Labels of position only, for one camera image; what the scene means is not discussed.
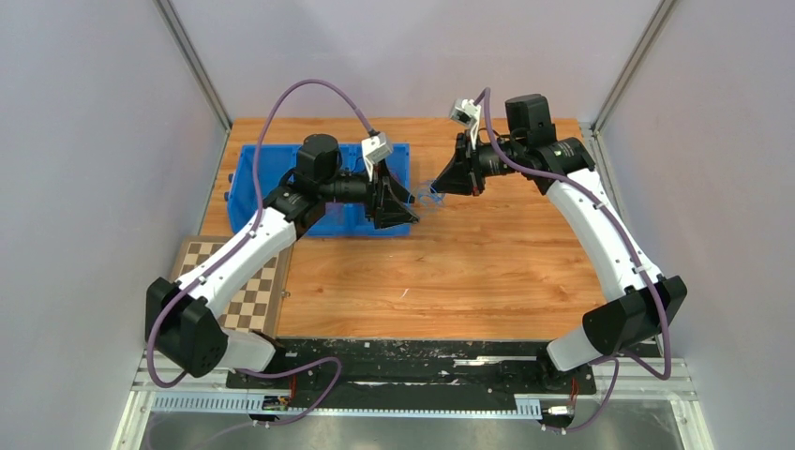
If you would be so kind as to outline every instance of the gray wall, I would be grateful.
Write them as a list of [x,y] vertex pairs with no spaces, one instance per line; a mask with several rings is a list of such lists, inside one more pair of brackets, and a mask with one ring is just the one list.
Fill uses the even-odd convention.
[[105,449],[223,133],[150,1],[0,7],[2,447]]
[[[444,116],[485,85],[494,103],[540,92],[558,117],[594,119],[657,0],[172,0],[234,117],[325,78],[371,116]],[[321,88],[284,116],[344,116]],[[503,108],[495,108],[503,114]]]
[[792,448],[795,4],[682,1],[607,126],[716,448]]

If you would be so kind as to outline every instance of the blue container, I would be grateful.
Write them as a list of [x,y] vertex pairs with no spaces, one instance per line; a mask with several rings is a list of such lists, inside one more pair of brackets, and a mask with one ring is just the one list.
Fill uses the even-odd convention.
[[[254,183],[251,179],[251,165],[254,161],[254,145],[244,145],[234,171],[232,189],[229,193],[226,210],[232,231],[239,232],[254,212],[257,210]],[[267,144],[260,151],[260,187],[262,195],[267,196],[278,185],[278,180],[290,168],[295,166],[295,156],[300,144]],[[342,143],[339,145],[342,153],[342,167],[354,172],[363,171],[365,168],[362,160],[362,146],[358,143]],[[394,151],[386,159],[389,171],[401,185],[409,188],[409,145],[407,143],[394,144]],[[372,222],[365,219],[365,207],[359,203],[327,203],[325,216],[318,220],[307,232],[307,236],[337,237],[337,236],[408,236],[411,225],[397,225],[396,227],[376,230]]]

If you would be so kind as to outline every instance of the wooden surface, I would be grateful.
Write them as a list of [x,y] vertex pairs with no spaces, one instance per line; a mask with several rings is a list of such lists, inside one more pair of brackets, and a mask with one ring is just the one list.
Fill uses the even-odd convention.
[[[412,188],[436,177],[460,128],[447,119],[376,119],[394,143],[409,143]],[[230,235],[223,193],[244,143],[262,119],[238,119],[217,175],[202,234]],[[581,138],[575,120],[558,138]],[[495,129],[505,132],[504,121]],[[341,143],[365,135],[355,119],[278,119],[267,143],[312,133]],[[596,274],[574,233],[535,184],[492,177],[478,197],[448,195],[409,237],[306,238],[296,243],[277,327],[280,336],[552,339],[603,303]],[[426,211],[417,208],[422,215]]]

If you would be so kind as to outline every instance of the black joint housing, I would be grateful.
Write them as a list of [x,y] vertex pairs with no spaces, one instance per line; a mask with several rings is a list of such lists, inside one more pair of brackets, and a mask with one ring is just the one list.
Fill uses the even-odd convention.
[[[160,312],[179,292],[176,283],[162,277],[146,290],[147,337]],[[195,378],[206,375],[218,365],[229,340],[213,311],[205,304],[204,298],[184,296],[166,316],[155,337],[155,349]]]
[[305,195],[290,186],[277,186],[262,200],[262,207],[274,208],[292,222],[295,237],[303,236],[325,215],[325,202],[318,196]]
[[[566,138],[561,141],[553,142],[549,145],[534,147],[524,156],[528,162],[534,161],[538,169],[544,172],[552,172],[566,176],[582,169],[592,171],[596,164],[593,158],[585,149],[585,145],[577,138]],[[547,195],[547,191],[555,180],[540,176],[526,175],[533,180],[541,195]]]
[[[654,283],[668,323],[673,321],[687,295],[679,276]],[[608,302],[582,316],[582,327],[591,345],[601,354],[610,355],[660,333],[660,318],[649,287],[630,290],[627,295]]]
[[549,356],[546,346],[538,350],[535,361],[539,366],[538,383],[548,390],[561,389],[566,386],[578,371],[578,368],[566,371],[558,370],[555,363],[552,362],[552,357]]
[[339,142],[328,134],[312,134],[304,139],[295,157],[293,183],[302,189],[317,190],[337,174],[342,154]]
[[508,129],[528,147],[549,145],[558,140],[549,114],[549,103],[541,94],[507,99],[505,114]]

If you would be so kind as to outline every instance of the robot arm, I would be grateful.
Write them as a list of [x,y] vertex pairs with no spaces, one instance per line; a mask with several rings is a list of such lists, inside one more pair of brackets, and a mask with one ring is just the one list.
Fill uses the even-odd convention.
[[339,167],[336,139],[323,134],[307,137],[295,167],[263,200],[256,229],[252,229],[255,214],[207,261],[175,282],[159,278],[149,286],[147,336],[166,305],[183,295],[157,331],[155,348],[195,378],[217,367],[264,370],[277,353],[276,342],[265,335],[221,328],[218,317],[265,263],[323,217],[327,202],[362,203],[367,218],[379,229],[418,220],[405,204],[413,203],[413,196],[386,167],[383,159],[391,149],[385,145],[388,140],[382,133],[368,138],[363,142],[364,158],[370,161],[367,172],[347,172]]
[[[437,177],[432,188],[440,193],[479,196],[486,188],[486,178],[515,171],[498,157],[491,143],[473,137],[479,110],[471,100],[457,100],[451,118],[468,128],[457,136],[453,159]],[[593,264],[607,303],[583,316],[582,325],[553,340],[540,355],[558,373],[577,368],[627,346],[651,338],[660,332],[649,288],[638,269],[647,272],[659,292],[670,322],[679,310],[687,290],[679,277],[666,278],[630,237],[641,267],[635,267],[627,255],[621,237],[601,208],[617,218],[602,186],[593,160],[582,142],[575,138],[557,140],[547,99],[540,95],[516,97],[505,102],[510,136],[497,144],[512,160],[537,171],[567,176],[592,192],[599,200],[594,204],[576,188],[560,181],[525,175],[547,195],[574,230]]]

